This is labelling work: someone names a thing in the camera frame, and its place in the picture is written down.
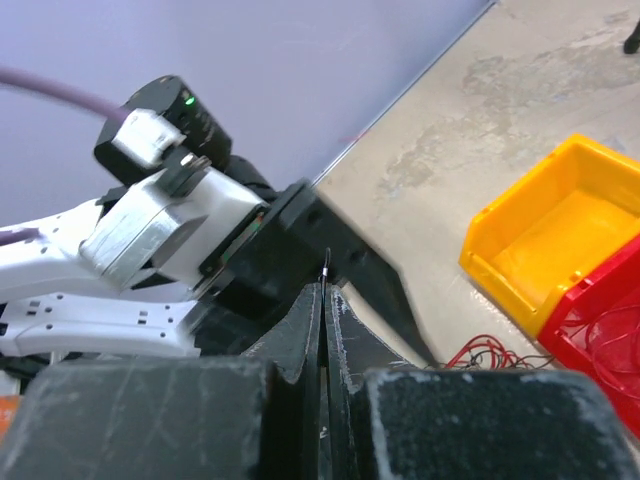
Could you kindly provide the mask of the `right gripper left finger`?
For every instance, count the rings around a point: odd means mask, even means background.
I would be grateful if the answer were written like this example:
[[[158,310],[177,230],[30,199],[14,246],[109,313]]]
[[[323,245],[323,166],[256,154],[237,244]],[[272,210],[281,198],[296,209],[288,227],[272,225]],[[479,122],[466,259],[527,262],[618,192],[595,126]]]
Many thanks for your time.
[[[5,479],[314,479],[323,292],[239,356],[64,362],[30,384]]]

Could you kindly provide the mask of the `black music stand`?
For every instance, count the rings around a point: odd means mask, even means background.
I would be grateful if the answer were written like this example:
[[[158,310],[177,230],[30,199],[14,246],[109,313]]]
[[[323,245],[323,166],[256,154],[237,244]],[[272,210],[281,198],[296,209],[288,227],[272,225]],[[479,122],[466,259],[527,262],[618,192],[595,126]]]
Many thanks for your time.
[[[640,21],[637,22],[631,34],[623,43],[623,53],[625,55],[636,54],[640,49]]]

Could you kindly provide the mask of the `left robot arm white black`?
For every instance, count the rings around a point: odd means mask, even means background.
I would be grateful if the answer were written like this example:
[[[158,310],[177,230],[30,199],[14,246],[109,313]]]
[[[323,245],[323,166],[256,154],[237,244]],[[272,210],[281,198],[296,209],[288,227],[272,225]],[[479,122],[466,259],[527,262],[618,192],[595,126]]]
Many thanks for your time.
[[[397,270],[307,180],[274,190],[176,75],[117,105],[25,72],[1,82],[101,115],[99,198],[1,231],[1,365],[68,353],[197,357],[241,348],[311,283],[351,284],[425,363]]]

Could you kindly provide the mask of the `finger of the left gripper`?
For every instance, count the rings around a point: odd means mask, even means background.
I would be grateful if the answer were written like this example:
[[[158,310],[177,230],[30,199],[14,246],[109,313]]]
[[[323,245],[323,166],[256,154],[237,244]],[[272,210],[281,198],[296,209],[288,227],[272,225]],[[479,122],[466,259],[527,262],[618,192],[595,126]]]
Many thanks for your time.
[[[402,279],[384,256],[361,246],[346,257],[345,277],[384,323],[429,367],[438,361],[420,332]]]

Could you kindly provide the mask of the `red plastic bin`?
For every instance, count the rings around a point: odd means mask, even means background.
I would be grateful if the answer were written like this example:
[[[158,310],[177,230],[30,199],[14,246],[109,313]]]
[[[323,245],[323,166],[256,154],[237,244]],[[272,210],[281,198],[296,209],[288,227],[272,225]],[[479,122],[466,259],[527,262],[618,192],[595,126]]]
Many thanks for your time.
[[[564,294],[537,336],[564,367],[596,382],[639,435],[639,240]]]

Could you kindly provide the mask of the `yellow plastic bin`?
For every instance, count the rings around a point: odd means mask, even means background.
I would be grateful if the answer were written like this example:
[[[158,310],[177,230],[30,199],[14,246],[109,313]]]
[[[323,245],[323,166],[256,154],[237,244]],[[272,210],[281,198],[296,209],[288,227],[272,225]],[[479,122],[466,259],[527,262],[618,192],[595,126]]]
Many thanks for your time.
[[[473,217],[459,264],[537,337],[565,293],[638,234],[638,161],[574,134]]]

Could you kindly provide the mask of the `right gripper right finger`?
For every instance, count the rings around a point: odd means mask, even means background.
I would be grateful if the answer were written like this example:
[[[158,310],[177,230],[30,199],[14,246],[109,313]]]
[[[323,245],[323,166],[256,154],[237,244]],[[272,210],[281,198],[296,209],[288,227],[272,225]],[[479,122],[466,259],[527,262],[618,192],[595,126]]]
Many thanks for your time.
[[[559,370],[411,367],[327,298],[330,439],[337,479],[635,479],[602,391]]]

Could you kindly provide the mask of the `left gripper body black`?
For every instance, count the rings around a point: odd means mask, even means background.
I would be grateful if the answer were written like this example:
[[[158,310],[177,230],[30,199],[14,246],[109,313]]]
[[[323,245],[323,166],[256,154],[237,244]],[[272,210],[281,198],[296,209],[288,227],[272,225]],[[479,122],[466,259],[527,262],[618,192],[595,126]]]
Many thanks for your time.
[[[321,275],[338,284],[370,282],[370,245],[320,195],[298,181],[249,217],[199,266],[202,299],[248,320],[278,320]]]

